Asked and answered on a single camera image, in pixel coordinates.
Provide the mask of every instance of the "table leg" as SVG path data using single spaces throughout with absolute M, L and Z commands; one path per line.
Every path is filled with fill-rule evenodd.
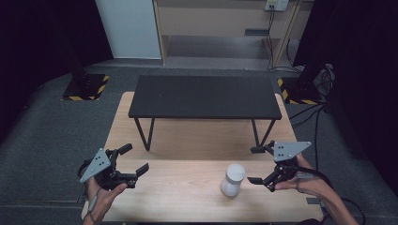
M 155 124 L 155 118 L 152 118 L 150 122 L 150 129 L 149 129 L 149 135 L 148 135 L 148 141 L 146 141 L 143 129 L 141 128 L 140 120 L 138 118 L 134 118 L 135 124 L 137 125 L 138 132 L 140 132 L 141 139 L 143 140 L 144 147 L 146 151 L 149 151 L 150 149 L 150 144 L 152 142 L 152 133 L 153 133 L 153 126 Z
M 264 135 L 264 138 L 263 138 L 263 140 L 260 143 L 259 140 L 258 140 L 257 126 L 255 125 L 255 121 L 252 119 L 253 132 L 254 132 L 254 138 L 255 138 L 256 146 L 264 146 L 264 143 L 266 142 L 267 137 L 268 137 L 269 133 L 271 132 L 273 125 L 275 124 L 275 121 L 276 120 L 271 120 L 271 123 L 268 126 L 266 134 Z

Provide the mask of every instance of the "wooden table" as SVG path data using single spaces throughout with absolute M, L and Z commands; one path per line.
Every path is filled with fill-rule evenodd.
M 266 177 L 275 163 L 270 154 L 252 154 L 250 120 L 159 119 L 151 150 L 146 151 L 134 121 L 128 117 L 134 93 L 123 95 L 111 127 L 106 149 L 132 143 L 133 150 L 117 159 L 122 173 L 149 163 L 135 189 L 126 189 L 114 201 L 104 221 L 135 222 L 290 222 L 322 218 L 318 204 L 307 204 L 312 196 L 295 190 L 270 192 L 244 179 L 233 199 L 221 192 L 229 164 L 239 163 L 251 177 Z M 275 122 L 270 140 L 294 142 L 293 129 L 283 100 L 276 95 L 283 115 Z M 259 134 L 268 120 L 258 121 Z M 150 119 L 142 121 L 149 128 Z M 82 217 L 87 211 L 84 206 Z

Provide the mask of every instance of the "black tabletop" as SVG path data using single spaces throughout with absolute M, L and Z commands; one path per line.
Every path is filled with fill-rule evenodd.
M 130 118 L 282 118 L 268 77 L 140 76 Z

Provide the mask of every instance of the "white container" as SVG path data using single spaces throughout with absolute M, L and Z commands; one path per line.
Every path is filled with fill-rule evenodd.
M 245 178 L 245 169 L 239 164 L 231 164 L 226 170 L 222 181 L 222 193 L 229 197 L 235 197 L 240 192 L 240 183 Z

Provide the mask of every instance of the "wall outlet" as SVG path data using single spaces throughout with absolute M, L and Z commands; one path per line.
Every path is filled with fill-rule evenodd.
M 275 11 L 286 11 L 287 4 L 289 4 L 289 0 L 267 0 L 264 10 L 271 11 L 271 6 L 273 6 Z

